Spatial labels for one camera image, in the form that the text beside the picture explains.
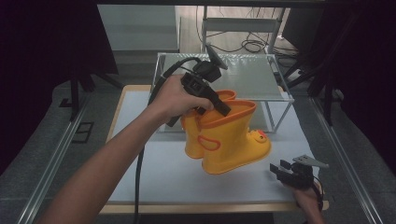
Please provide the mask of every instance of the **human hand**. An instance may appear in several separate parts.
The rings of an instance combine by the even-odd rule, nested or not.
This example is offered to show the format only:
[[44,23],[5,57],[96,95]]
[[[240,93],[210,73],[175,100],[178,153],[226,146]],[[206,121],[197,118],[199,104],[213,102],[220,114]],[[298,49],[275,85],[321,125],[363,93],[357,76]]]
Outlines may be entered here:
[[294,195],[297,203],[304,211],[304,215],[309,224],[311,223],[325,223],[323,215],[318,208],[318,196],[312,188],[309,189],[295,189],[291,186],[284,185],[289,188]]
[[318,209],[318,196],[312,188],[296,189],[288,185],[285,186],[291,190],[297,203],[304,211],[311,208]]
[[197,106],[207,110],[214,108],[208,99],[188,94],[181,85],[182,77],[183,75],[172,75],[166,79],[150,105],[163,111],[166,120],[182,115]]

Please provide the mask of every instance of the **gray floor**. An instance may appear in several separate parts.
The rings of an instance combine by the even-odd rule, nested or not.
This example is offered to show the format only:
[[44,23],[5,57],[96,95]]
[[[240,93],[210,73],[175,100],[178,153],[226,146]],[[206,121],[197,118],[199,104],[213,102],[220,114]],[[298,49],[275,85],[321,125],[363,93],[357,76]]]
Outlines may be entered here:
[[[124,84],[150,84],[154,73],[156,54],[153,52],[115,52],[120,71],[119,76],[113,76]],[[44,198],[40,214],[51,197],[61,187],[62,183],[83,163],[99,146],[105,143],[115,105],[120,98],[120,90],[114,88],[102,79],[93,77],[96,90],[91,94],[91,100],[82,122],[94,122],[92,135],[87,144],[71,144],[64,156],[64,161],[54,177],[49,191]],[[370,223],[361,208],[357,192],[353,190],[346,176],[346,171],[331,146],[325,131],[318,131],[321,124],[315,109],[307,97],[305,90],[309,81],[293,88],[295,98],[293,104],[308,143],[318,160],[332,165],[330,171],[322,171],[320,179],[326,189],[326,199],[330,202],[330,209],[324,211],[328,223]],[[15,223],[21,216],[21,211],[31,198],[41,174],[56,148],[65,128],[68,125],[70,108],[60,108],[58,105],[63,98],[70,97],[68,83],[55,89],[53,104],[47,116],[44,117],[35,133],[26,143],[17,159],[7,171],[0,176],[0,222]],[[339,102],[332,104],[333,129],[348,155],[350,162],[368,195],[373,200],[383,223],[396,223],[396,178],[391,173],[373,146],[356,126],[347,118],[340,108]],[[84,136],[76,134],[76,140]],[[265,214],[244,215],[246,219],[234,219],[234,223],[302,223],[304,217],[299,211],[288,213],[274,213],[272,217]],[[99,216],[96,223],[129,223],[132,215],[128,216]],[[212,222],[201,217],[196,222],[191,217],[151,217],[146,223],[222,223],[225,217],[211,217]]]

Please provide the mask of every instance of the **white paper sheet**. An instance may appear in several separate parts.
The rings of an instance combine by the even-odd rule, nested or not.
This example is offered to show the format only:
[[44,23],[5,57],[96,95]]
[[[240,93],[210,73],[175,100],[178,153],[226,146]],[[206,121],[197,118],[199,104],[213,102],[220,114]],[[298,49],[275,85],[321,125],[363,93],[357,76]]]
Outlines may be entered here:
[[[127,91],[113,136],[132,121],[147,105],[148,91]],[[286,104],[270,103],[276,114]],[[209,175],[202,160],[189,158],[184,152],[184,133],[155,133],[146,144],[143,159],[140,202],[144,203],[268,203],[294,201],[291,192],[269,171],[270,163],[312,152],[300,127],[294,108],[284,118],[277,133],[268,134],[272,141],[270,155],[223,175]],[[134,174],[137,160],[128,169],[109,201],[134,201]]]

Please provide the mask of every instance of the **boot pair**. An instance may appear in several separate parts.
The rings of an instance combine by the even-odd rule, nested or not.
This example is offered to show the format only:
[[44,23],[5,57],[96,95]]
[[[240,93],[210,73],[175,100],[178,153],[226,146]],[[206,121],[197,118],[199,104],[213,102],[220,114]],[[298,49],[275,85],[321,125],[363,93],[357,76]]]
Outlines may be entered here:
[[235,91],[217,91],[217,94],[231,108],[226,117],[216,110],[203,115],[192,110],[181,118],[186,132],[186,154],[193,159],[203,159],[204,170],[212,175],[259,161],[271,150],[271,141],[265,133],[250,131],[248,127],[256,104],[235,100]]

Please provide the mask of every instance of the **human arm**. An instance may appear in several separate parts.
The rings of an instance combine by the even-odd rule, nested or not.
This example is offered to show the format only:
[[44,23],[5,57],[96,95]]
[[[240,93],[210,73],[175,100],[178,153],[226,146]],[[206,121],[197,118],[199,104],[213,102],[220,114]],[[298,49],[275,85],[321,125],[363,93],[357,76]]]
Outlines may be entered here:
[[86,161],[53,199],[38,223],[92,223],[151,135],[170,118],[209,100],[187,94],[171,76],[152,104]]
[[325,220],[320,210],[318,209],[317,194],[312,188],[310,189],[295,189],[289,187],[293,192],[294,198],[300,205],[304,212],[308,224],[324,224]]

